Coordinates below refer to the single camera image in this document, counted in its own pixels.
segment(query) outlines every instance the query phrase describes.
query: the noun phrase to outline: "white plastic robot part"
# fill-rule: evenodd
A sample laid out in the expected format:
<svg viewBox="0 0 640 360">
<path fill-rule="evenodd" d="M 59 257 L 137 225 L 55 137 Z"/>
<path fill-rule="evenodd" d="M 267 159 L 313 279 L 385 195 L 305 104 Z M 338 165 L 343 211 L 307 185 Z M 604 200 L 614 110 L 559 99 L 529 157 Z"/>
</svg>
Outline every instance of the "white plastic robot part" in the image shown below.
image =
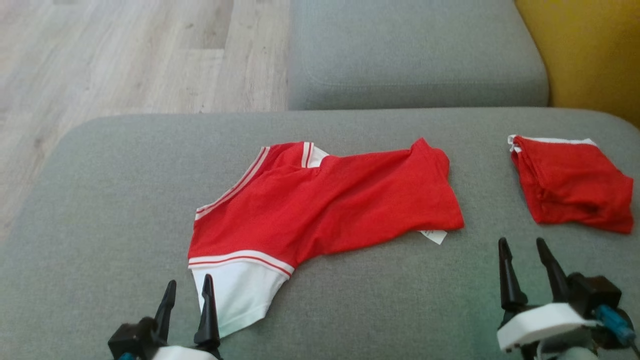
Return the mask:
<svg viewBox="0 0 640 360">
<path fill-rule="evenodd" d="M 153 360 L 218 360 L 208 352 L 192 348 L 170 346 L 161 347 L 156 352 Z"/>
<path fill-rule="evenodd" d="M 556 302 L 514 316 L 498 330 L 498 344 L 503 352 L 507 352 L 581 326 L 596 325 L 597 321 L 585 320 L 569 304 Z"/>
</svg>

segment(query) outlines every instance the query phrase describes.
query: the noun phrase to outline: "wooden floor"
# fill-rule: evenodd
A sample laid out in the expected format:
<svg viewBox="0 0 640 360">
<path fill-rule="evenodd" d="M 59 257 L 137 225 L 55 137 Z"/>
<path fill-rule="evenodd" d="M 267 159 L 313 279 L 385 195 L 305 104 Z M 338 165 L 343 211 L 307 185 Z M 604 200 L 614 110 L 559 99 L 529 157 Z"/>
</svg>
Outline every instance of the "wooden floor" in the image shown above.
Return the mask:
<svg viewBox="0 0 640 360">
<path fill-rule="evenodd" d="M 71 128 L 286 109 L 289 0 L 0 2 L 0 243 Z"/>
</svg>

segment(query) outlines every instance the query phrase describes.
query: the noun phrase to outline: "gray sofa seat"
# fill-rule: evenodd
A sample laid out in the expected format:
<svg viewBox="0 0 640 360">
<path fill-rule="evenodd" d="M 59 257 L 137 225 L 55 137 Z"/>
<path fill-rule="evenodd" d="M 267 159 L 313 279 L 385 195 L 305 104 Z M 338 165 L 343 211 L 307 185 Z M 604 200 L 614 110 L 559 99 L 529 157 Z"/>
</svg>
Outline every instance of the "gray sofa seat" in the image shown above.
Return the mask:
<svg viewBox="0 0 640 360">
<path fill-rule="evenodd" d="M 546 106 L 513 0 L 294 0 L 292 110 Z"/>
<path fill-rule="evenodd" d="M 232 186 L 260 146 L 297 140 L 343 156 L 406 148 L 423 136 L 451 161 L 465 228 L 440 246 L 409 233 L 302 264 L 265 319 L 223 339 L 225 359 L 506 359 L 496 340 L 501 236 L 532 303 L 551 300 L 536 253 L 542 236 L 566 272 L 608 276 L 640 321 L 637 228 L 624 236 L 535 224 L 509 158 L 513 133 L 592 138 L 640 178 L 639 131 L 591 111 L 129 115 L 82 125 L 62 139 L 0 247 L 3 358 L 108 359 L 113 331 L 153 315 L 171 279 L 169 340 L 190 345 L 199 321 L 186 259 L 195 209 Z M 637 197 L 632 207 L 637 218 Z"/>
</svg>

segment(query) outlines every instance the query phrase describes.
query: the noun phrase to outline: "black cable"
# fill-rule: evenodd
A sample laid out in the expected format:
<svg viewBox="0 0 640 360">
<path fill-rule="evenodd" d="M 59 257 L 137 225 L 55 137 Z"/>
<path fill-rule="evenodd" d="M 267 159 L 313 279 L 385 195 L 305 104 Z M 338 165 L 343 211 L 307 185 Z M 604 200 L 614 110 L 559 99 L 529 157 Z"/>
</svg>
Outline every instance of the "black cable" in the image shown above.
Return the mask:
<svg viewBox="0 0 640 360">
<path fill-rule="evenodd" d="M 636 343 L 631 343 L 631 350 L 633 350 L 636 353 L 636 357 L 640 359 L 640 350 L 638 350 Z"/>
</svg>

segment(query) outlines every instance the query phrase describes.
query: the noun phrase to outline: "red fabric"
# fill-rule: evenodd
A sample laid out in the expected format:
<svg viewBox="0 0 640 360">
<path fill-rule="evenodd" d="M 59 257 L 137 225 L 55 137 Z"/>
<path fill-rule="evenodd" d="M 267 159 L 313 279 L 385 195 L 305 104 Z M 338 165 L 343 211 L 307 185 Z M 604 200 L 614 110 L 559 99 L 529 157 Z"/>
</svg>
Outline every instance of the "red fabric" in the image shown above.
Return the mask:
<svg viewBox="0 0 640 360">
<path fill-rule="evenodd" d="M 315 168 L 307 168 L 305 144 L 313 151 L 303 142 L 263 149 L 240 191 L 199 209 L 205 215 L 196 217 L 189 258 L 256 250 L 295 268 L 407 231 L 464 226 L 447 182 L 449 159 L 424 139 L 407 150 L 329 155 Z"/>
<path fill-rule="evenodd" d="M 529 211 L 539 224 L 576 221 L 628 234 L 634 180 L 595 145 L 547 143 L 516 136 L 511 153 Z"/>
</svg>

